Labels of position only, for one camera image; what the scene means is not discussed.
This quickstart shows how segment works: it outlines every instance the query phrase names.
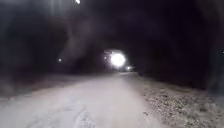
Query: dark sky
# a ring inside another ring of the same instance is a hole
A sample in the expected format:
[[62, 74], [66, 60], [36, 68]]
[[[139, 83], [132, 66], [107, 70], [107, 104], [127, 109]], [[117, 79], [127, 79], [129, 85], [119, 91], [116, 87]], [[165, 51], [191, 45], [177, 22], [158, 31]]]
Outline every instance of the dark sky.
[[220, 45], [209, 0], [63, 2], [0, 2], [2, 75], [98, 72], [106, 49], [123, 50], [139, 73], [163, 81], [198, 85], [211, 74]]

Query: road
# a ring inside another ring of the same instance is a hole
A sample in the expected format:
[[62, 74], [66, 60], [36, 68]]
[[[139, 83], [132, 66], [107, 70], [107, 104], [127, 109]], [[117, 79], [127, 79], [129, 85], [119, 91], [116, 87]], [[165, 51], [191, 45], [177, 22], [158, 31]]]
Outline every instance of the road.
[[0, 98], [0, 128], [223, 128], [204, 91], [134, 74], [50, 76], [39, 89]]
[[133, 86], [120, 75], [92, 77], [13, 97], [0, 103], [0, 128], [162, 127]]

